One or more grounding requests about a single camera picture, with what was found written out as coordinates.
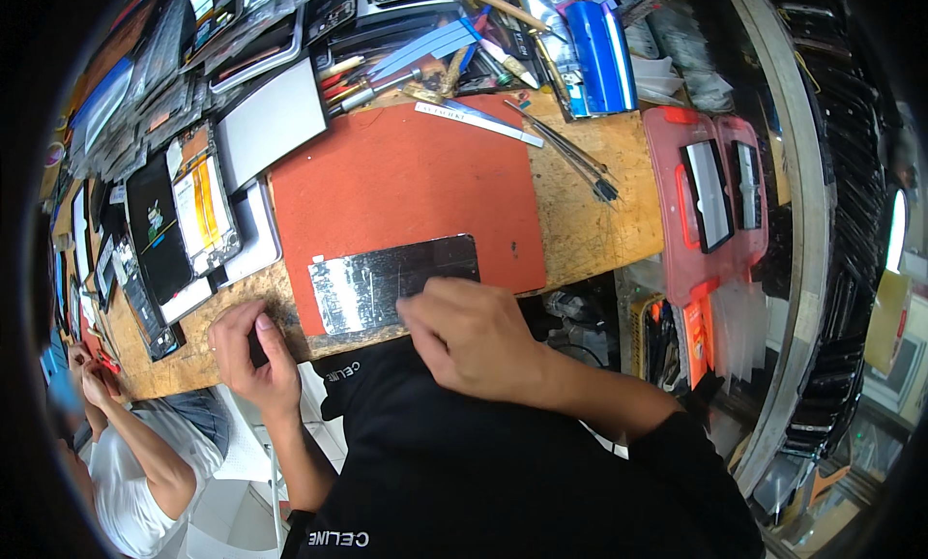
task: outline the blue plastic pry tool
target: blue plastic pry tool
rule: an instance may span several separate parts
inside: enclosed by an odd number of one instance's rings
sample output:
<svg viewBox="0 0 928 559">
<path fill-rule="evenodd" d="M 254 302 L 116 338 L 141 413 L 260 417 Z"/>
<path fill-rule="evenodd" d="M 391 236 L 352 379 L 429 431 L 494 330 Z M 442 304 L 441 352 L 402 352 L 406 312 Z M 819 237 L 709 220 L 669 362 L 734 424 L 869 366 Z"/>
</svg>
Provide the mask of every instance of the blue plastic pry tool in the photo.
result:
<svg viewBox="0 0 928 559">
<path fill-rule="evenodd" d="M 397 51 L 381 59 L 367 73 L 371 81 L 381 79 L 399 72 L 425 55 L 441 52 L 451 46 L 454 47 L 452 51 L 457 51 L 464 45 L 480 39 L 480 33 L 474 30 L 470 20 L 462 17 L 403 45 Z"/>
</svg>

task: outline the orange mat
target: orange mat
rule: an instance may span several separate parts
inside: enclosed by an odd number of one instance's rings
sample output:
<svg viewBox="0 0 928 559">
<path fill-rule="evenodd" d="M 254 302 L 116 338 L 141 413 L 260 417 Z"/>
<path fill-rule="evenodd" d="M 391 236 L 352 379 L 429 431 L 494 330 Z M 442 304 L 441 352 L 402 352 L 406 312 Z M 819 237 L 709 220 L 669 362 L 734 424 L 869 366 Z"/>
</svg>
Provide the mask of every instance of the orange mat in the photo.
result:
<svg viewBox="0 0 928 559">
<path fill-rule="evenodd" d="M 514 126 L 503 99 L 463 99 Z M 272 166 L 277 228 L 306 335 L 326 333 L 308 265 L 470 233 L 481 281 L 545 286 L 528 148 L 414 111 L 412 103 L 336 118 L 329 133 Z"/>
</svg>

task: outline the white shirt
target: white shirt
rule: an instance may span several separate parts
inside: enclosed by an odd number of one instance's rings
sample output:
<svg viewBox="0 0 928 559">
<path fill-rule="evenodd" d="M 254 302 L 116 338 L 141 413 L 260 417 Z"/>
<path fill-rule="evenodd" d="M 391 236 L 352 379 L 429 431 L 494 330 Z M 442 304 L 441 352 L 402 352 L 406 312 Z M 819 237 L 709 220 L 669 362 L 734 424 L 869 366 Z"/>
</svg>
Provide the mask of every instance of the white shirt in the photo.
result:
<svg viewBox="0 0 928 559">
<path fill-rule="evenodd" d="M 176 521 L 158 507 L 142 465 L 112 425 L 100 435 L 99 443 L 91 447 L 87 468 L 94 483 L 94 506 L 100 527 L 120 553 L 138 559 L 158 554 L 189 518 L 206 480 L 223 462 L 219 449 L 195 426 L 163 402 L 155 402 L 155 412 L 134 414 L 167 442 L 197 477 L 197 490 Z"/>
</svg>

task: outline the man's left hand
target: man's left hand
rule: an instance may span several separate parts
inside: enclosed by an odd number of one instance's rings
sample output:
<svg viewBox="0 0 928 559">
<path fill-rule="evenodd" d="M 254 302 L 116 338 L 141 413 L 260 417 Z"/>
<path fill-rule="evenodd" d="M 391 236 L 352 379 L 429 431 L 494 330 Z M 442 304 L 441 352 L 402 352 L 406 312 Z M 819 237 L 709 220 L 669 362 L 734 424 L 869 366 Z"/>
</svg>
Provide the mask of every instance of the man's left hand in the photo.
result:
<svg viewBox="0 0 928 559">
<path fill-rule="evenodd" d="M 84 376 L 81 379 L 84 398 L 102 410 L 112 401 L 108 386 L 117 387 L 116 382 L 111 378 L 110 371 L 98 362 L 92 362 L 92 365 L 85 367 Z"/>
</svg>

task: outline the printed logo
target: printed logo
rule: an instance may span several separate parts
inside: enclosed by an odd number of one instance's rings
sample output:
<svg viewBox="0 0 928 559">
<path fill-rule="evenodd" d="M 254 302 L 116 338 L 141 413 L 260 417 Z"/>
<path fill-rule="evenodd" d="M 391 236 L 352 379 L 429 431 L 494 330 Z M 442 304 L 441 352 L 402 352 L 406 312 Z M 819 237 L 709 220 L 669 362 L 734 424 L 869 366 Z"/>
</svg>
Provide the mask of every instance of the printed logo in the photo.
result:
<svg viewBox="0 0 928 559">
<path fill-rule="evenodd" d="M 148 227 L 148 242 L 151 242 L 158 236 L 158 229 L 164 224 L 164 217 L 158 207 L 158 199 L 155 199 L 154 205 L 148 207 L 148 223 L 151 225 Z"/>
<path fill-rule="evenodd" d="M 306 538 L 307 545 L 339 545 L 341 547 L 366 547 L 370 542 L 365 531 L 314 531 Z"/>
</svg>

